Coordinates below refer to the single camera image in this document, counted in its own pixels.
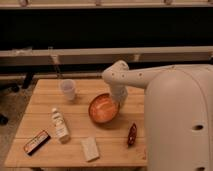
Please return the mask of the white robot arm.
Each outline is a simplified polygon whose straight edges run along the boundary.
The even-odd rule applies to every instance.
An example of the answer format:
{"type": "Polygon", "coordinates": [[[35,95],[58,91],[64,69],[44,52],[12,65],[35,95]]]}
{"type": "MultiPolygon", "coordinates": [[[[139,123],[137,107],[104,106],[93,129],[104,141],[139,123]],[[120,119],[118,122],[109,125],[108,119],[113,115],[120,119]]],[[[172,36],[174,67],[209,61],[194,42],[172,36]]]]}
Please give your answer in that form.
{"type": "Polygon", "coordinates": [[[213,65],[131,70],[118,61],[102,73],[112,98],[143,88],[148,171],[213,171],[213,65]]]}

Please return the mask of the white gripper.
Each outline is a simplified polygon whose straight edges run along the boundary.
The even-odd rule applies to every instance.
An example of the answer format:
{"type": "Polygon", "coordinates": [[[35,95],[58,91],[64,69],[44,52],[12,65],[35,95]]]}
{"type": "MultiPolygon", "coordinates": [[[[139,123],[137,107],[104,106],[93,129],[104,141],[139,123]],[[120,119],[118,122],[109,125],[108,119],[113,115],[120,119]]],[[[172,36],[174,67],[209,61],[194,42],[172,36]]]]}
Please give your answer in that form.
{"type": "Polygon", "coordinates": [[[112,99],[116,102],[116,108],[120,110],[128,96],[126,87],[123,85],[111,85],[110,92],[112,99]]]}

